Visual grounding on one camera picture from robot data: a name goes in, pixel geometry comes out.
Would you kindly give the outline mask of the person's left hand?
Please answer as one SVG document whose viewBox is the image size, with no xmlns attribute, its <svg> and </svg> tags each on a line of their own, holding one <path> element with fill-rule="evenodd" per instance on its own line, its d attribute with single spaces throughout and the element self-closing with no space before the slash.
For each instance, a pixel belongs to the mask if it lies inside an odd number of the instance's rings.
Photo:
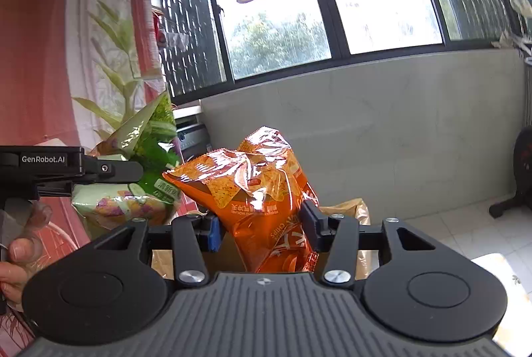
<svg viewBox="0 0 532 357">
<path fill-rule="evenodd" d="M 12 309 L 23 311 L 22 293 L 33 275 L 32 265 L 42 256 L 42 241 L 36 232 L 46 226 L 52 217 L 52 208 L 42 202 L 33 201 L 33 212 L 24 232 L 9 246 L 9 257 L 1 262 L 1 291 Z"/>
</svg>

